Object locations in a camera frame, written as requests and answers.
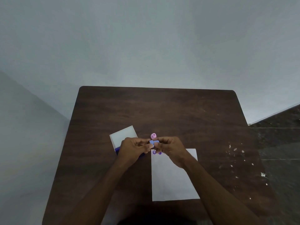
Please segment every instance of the wooden table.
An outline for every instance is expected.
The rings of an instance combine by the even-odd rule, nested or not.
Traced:
[[[44,225],[58,224],[104,175],[116,159],[109,135],[130,125],[142,138],[151,133],[179,136],[186,148],[196,148],[208,173],[257,215],[274,211],[275,197],[268,179],[261,176],[264,167],[234,91],[83,86]],[[153,207],[192,220],[208,218],[199,199],[152,202],[151,155],[146,154],[121,178],[102,224],[116,224]]]

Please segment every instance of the gray wall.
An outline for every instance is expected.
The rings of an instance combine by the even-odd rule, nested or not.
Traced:
[[[232,89],[248,123],[300,102],[299,0],[0,0],[0,69],[70,118],[82,85]]]
[[[0,224],[41,224],[68,125],[0,72]]]

